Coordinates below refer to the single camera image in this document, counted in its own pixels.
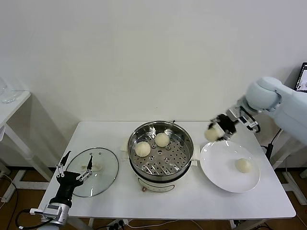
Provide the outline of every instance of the glass lid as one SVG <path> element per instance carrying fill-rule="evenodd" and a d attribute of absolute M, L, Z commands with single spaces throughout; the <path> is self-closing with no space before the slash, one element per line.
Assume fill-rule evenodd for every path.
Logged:
<path fill-rule="evenodd" d="M 84 173 L 91 156 L 93 156 L 93 174 L 83 185 L 75 188 L 73 194 L 76 196 L 92 197 L 100 194 L 111 186 L 117 176 L 117 157 L 113 152 L 105 148 L 93 148 L 83 151 L 72 159 L 66 170 L 80 174 Z"/>

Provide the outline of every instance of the wooden floor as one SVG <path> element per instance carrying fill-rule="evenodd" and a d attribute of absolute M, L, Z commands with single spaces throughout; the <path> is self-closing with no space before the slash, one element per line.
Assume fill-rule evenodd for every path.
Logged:
<path fill-rule="evenodd" d="M 298 171 L 290 171 L 293 178 L 300 186 L 302 192 L 307 197 L 307 179 L 301 179 L 299 177 Z M 17 171 L 12 171 L 10 174 L 11 178 L 14 178 Z M 277 176 L 279 177 L 282 183 L 285 183 L 285 180 L 281 174 L 281 172 L 277 172 Z M 25 174 L 23 181 L 41 181 L 44 182 L 45 179 L 38 174 L 36 171 L 27 171 Z M 5 180 L 0 180 L 0 196 L 3 196 L 7 187 L 10 185 L 10 182 Z M 299 217 L 307 223 L 307 206 L 301 206 L 296 197 L 292 192 L 287 192 L 293 206 L 295 207 L 296 213 Z M 44 191 L 40 190 L 18 190 L 18 203 L 15 213 L 13 213 L 15 202 L 16 202 L 16 193 L 11 198 L 10 202 L 5 204 L 0 209 L 0 230 L 6 230 L 9 225 L 9 230 L 16 230 L 15 226 L 15 217 L 16 214 L 25 208 L 38 207 L 40 200 L 44 195 Z M 20 223 L 24 226 L 33 226 L 40 223 L 40 216 L 30 216 L 29 214 L 21 215 L 19 219 Z M 83 219 L 84 222 L 88 223 L 89 219 Z M 110 223 L 112 219 L 95 219 L 94 221 L 94 229 L 107 225 Z M 156 225 L 164 223 L 165 221 L 161 220 L 133 220 L 130 225 L 137 226 L 146 226 L 146 225 Z M 204 230 L 230 230 L 229 221 L 196 221 Z M 272 229 L 274 230 L 306 230 L 307 228 L 300 222 L 298 217 L 290 218 L 290 219 L 275 219 L 268 220 L 266 222 Z M 61 228 L 61 230 L 74 230 L 72 226 L 67 224 L 65 227 Z M 173 223 L 168 223 L 159 227 L 147 227 L 147 228 L 139 228 L 139 230 L 199 230 L 200 228 L 193 223 L 192 221 L 177 221 Z M 132 230 L 132 228 L 125 226 L 125 230 Z"/>

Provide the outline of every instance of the electrical outlet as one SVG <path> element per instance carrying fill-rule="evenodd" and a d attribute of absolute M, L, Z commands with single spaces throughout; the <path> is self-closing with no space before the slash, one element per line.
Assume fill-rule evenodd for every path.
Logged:
<path fill-rule="evenodd" d="M 118 224 L 118 229 L 121 229 L 121 226 L 119 225 L 120 220 L 122 220 L 124 222 L 124 225 L 129 223 L 129 221 L 127 219 L 116 219 L 116 220 L 112 221 L 111 223 L 108 223 L 108 225 L 113 226 L 114 224 Z"/>

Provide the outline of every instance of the stainless steel pot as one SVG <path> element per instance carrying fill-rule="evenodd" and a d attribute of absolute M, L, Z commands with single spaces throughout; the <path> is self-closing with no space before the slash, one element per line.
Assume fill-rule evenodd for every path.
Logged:
<path fill-rule="evenodd" d="M 155 144 L 158 133 L 166 133 L 170 143 L 166 147 Z M 135 146 L 146 141 L 151 152 L 146 157 L 135 153 Z M 179 125 L 167 121 L 148 122 L 138 127 L 128 140 L 128 153 L 133 170 L 143 179 L 154 183 L 169 183 L 183 176 L 190 167 L 193 141 Z"/>

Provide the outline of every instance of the metal frame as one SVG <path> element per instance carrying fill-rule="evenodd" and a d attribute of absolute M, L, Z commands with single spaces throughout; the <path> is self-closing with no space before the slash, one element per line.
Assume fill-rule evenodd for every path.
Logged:
<path fill-rule="evenodd" d="M 279 149 L 279 151 L 271 158 L 270 163 L 273 169 L 276 169 L 281 163 L 290 156 L 291 153 L 296 153 L 304 148 L 305 145 L 302 144 L 300 141 L 296 140 L 293 137 L 290 137 L 284 145 Z M 303 171 L 300 176 L 304 178 L 306 175 L 307 177 L 307 170 Z M 291 176 L 289 172 L 283 172 L 283 176 L 286 179 L 287 183 L 282 184 L 284 190 L 286 192 L 292 191 L 296 196 L 300 205 L 307 205 L 307 199 L 302 193 L 301 189 L 296 184 L 295 180 Z"/>
<path fill-rule="evenodd" d="M 19 170 L 16 174 L 15 178 L 12 180 L 14 185 L 17 187 L 17 189 L 31 189 L 31 190 L 46 190 L 49 182 L 26 182 L 21 181 L 25 174 L 26 170 Z M 9 202 L 10 198 L 15 192 L 14 185 L 10 185 L 9 188 L 6 190 L 3 198 L 1 199 L 1 202 Z"/>
<path fill-rule="evenodd" d="M 93 230 L 92 227 L 90 227 L 89 225 L 84 223 L 80 218 L 77 217 L 68 217 L 67 223 L 72 225 L 77 230 Z"/>
<path fill-rule="evenodd" d="M 30 148 L 17 136 L 17 134 L 12 130 L 12 128 L 5 124 L 5 133 L 8 137 L 22 150 L 21 155 L 27 160 L 27 162 L 33 166 L 48 182 L 23 182 L 21 179 L 25 174 L 25 170 L 19 170 L 13 183 L 18 189 L 34 189 L 34 190 L 46 190 L 53 172 L 30 150 Z M 10 170 L 0 163 L 1 174 L 10 174 Z M 15 187 L 11 184 L 4 194 L 1 202 L 9 202 L 13 193 L 15 192 Z"/>

